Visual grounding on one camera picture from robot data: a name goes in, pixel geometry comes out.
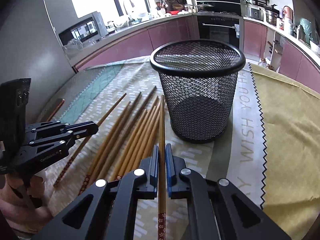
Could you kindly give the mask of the left hand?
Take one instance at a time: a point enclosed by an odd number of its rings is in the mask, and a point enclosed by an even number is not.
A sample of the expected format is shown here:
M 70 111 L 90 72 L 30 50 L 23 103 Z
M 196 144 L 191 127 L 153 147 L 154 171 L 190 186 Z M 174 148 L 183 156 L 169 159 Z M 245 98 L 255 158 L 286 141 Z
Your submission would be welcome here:
M 14 192 L 22 185 L 22 179 L 14 174 L 1 175 L 1 212 L 11 228 L 23 233 L 37 233 L 53 216 L 46 206 L 29 208 Z

